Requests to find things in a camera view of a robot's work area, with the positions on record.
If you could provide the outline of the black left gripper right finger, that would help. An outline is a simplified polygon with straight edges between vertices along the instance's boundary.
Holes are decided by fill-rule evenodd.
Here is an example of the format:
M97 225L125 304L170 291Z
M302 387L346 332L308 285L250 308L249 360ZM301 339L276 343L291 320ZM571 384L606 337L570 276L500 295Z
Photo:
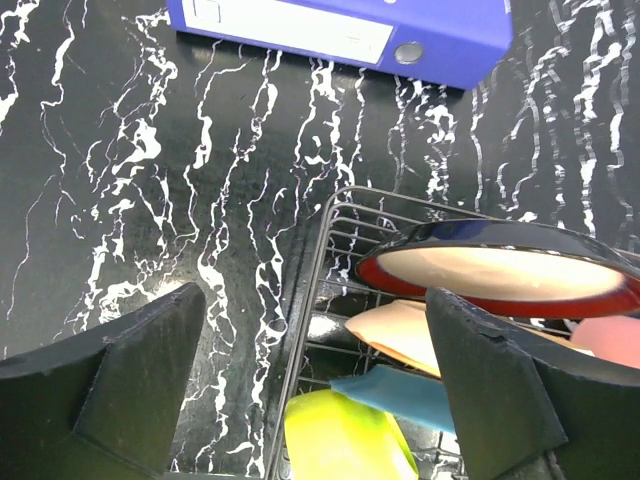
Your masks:
M431 289L426 318L472 479L636 479L639 372Z

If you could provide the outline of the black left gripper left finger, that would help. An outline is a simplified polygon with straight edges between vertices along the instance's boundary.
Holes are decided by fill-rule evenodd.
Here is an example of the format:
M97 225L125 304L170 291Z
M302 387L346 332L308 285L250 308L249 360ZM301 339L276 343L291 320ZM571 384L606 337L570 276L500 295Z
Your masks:
M187 283L2 360L2 478L162 478L205 316Z

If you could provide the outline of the teal scalloped plate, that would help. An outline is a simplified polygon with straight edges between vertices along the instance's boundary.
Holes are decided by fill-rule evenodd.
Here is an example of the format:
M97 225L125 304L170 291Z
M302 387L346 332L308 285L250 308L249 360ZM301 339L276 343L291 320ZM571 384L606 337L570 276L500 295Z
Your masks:
M348 398L433 430L455 433L444 385L435 379L376 365L360 376L329 382Z

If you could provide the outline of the pink plastic cup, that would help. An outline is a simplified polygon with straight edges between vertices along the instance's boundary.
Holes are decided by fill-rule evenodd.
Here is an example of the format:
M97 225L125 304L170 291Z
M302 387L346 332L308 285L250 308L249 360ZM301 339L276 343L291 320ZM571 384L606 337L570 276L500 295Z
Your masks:
M571 341L613 363L639 368L639 319L629 316L585 318L573 330Z

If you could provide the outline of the beige painted plate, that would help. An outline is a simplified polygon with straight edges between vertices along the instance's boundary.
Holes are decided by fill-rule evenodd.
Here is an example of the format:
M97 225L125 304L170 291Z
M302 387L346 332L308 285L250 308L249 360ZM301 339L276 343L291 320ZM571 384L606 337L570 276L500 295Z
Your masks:
M345 327L375 350L441 379L424 302L394 300L353 316Z

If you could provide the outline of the yellow-green bowl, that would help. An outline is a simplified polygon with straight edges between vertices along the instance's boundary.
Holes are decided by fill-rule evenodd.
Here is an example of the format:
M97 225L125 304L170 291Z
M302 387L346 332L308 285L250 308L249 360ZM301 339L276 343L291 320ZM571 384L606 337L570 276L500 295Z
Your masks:
M333 390L293 397L284 433L295 479L417 479L395 418Z

